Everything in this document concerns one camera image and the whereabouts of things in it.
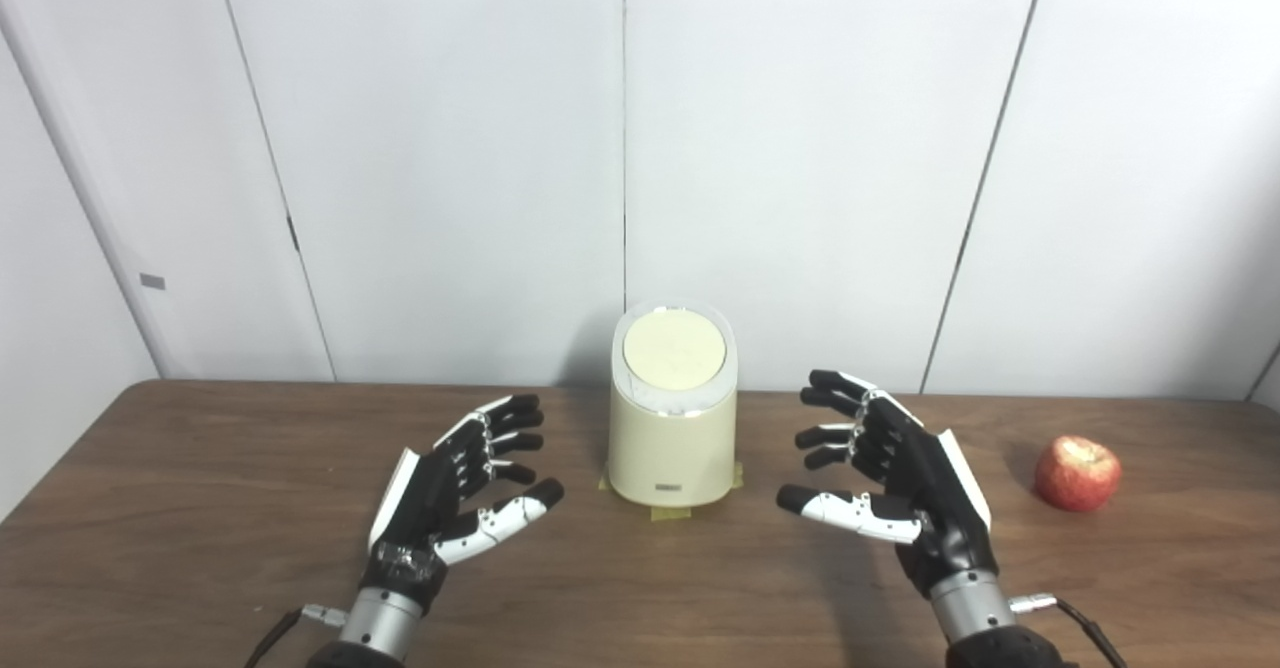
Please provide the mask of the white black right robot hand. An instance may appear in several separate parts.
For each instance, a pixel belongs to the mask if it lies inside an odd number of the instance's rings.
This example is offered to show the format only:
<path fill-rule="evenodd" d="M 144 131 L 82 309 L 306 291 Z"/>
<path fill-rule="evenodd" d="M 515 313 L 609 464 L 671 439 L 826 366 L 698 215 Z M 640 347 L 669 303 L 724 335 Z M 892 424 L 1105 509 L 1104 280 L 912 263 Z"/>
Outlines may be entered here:
<path fill-rule="evenodd" d="M 902 572 L 923 598 L 956 575 L 998 573 L 989 507 L 951 431 L 931 433 L 882 386 L 835 369 L 813 369 L 800 399 L 845 416 L 796 434 L 804 466 L 849 465 L 879 491 L 787 484 L 776 498 L 780 508 L 895 544 Z"/>

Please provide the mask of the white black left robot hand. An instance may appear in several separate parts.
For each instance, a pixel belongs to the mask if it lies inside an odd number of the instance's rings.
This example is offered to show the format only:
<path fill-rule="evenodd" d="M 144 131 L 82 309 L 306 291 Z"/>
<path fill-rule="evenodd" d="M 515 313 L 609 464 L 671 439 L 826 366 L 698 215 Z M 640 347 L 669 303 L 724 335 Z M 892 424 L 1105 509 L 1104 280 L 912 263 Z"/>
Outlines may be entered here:
<path fill-rule="evenodd" d="M 470 410 L 429 450 L 404 449 L 369 537 L 360 589 L 399 596 L 428 614 L 452 566 L 475 558 L 544 517 L 564 497 L 554 479 L 506 459 L 538 450 L 539 395 Z"/>

